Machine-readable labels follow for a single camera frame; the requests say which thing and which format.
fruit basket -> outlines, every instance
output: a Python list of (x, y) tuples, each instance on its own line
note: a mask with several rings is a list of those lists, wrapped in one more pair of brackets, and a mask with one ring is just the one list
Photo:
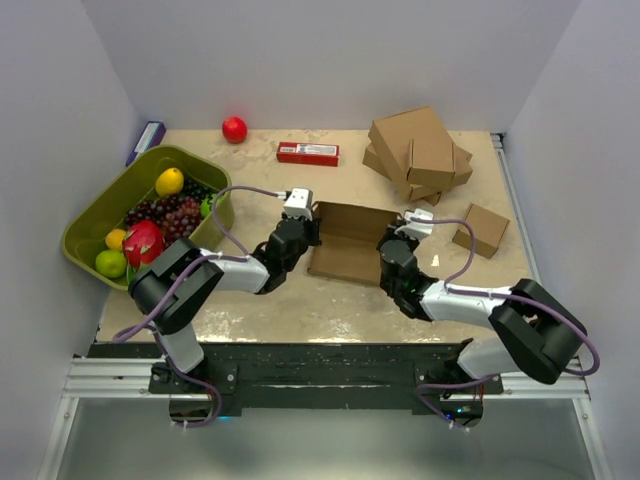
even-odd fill
[[(126, 229), (125, 221), (131, 221), (132, 208), (148, 205), (150, 202), (145, 201), (158, 198), (154, 188), (156, 179), (173, 167), (180, 169), (186, 178), (215, 192), (231, 185), (229, 174), (224, 169), (203, 158), (174, 146), (154, 147), (140, 155), (67, 227), (62, 237), (62, 250), (66, 257), (107, 285), (126, 290), (126, 277), (112, 280), (100, 275), (94, 268), (95, 259), (106, 248), (105, 237), (110, 231)], [(231, 228), (233, 208), (229, 192), (218, 201), (217, 213), (225, 228)], [(214, 250), (222, 240), (222, 233), (209, 215), (189, 238), (200, 247)]]

red apple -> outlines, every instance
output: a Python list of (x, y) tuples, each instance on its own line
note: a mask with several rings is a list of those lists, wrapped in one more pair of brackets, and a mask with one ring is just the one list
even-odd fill
[(247, 124), (240, 117), (228, 117), (222, 122), (222, 134), (229, 143), (242, 143), (247, 138)]

small cardboard box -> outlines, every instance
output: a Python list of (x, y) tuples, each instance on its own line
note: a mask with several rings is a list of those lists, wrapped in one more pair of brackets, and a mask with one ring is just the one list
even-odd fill
[(307, 271), (363, 285), (380, 284), (380, 253), (376, 250), (397, 212), (343, 203), (318, 202), (322, 245), (313, 248)]
[[(389, 178), (401, 193), (408, 190), (407, 184), (442, 190), (462, 185), (471, 176), (468, 165), (471, 154), (453, 143), (431, 107), (416, 108), (374, 120), (369, 138)], [(413, 139), (418, 140), (423, 148), (419, 148), (416, 155), (410, 157)], [(430, 160), (437, 163), (436, 170), (441, 171), (443, 166), (440, 164), (443, 163), (446, 163), (447, 169), (443, 172), (444, 175), (433, 181), (428, 172), (426, 175), (421, 172), (425, 168), (429, 169)]]
[(453, 141), (434, 142), (418, 137), (409, 141), (409, 171), (407, 181), (432, 188), (450, 188), (455, 175)]
[[(374, 172), (382, 175), (385, 178), (389, 178), (389, 174), (384, 168), (382, 161), (376, 154), (373, 145), (369, 144), (369, 146), (364, 151), (364, 158), (362, 159), (362, 164), (369, 167)], [(423, 187), (422, 185), (408, 185), (408, 190), (401, 192), (403, 200), (409, 202), (415, 202), (423, 198), (431, 205), (437, 205), (442, 197), (442, 192), (438, 192), (430, 187)]]
[[(476, 253), (486, 258), (493, 257), (498, 251), (510, 220), (475, 203), (467, 208), (464, 220), (471, 226), (476, 236)], [(471, 249), (471, 237), (464, 226), (458, 227), (453, 236), (453, 243)]]

lime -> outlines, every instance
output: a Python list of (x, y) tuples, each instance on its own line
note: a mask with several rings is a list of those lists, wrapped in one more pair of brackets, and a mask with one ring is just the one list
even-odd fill
[(117, 250), (104, 250), (96, 257), (96, 271), (107, 278), (118, 278), (127, 269), (127, 259)]
[(200, 204), (200, 215), (202, 218), (207, 218), (211, 213), (211, 207), (213, 206), (213, 200), (216, 198), (217, 193), (211, 193), (207, 195)]

small red package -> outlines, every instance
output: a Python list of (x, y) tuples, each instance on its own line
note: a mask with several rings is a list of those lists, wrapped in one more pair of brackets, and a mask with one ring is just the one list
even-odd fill
[(280, 142), (276, 158), (283, 163), (337, 167), (340, 147), (318, 143)]

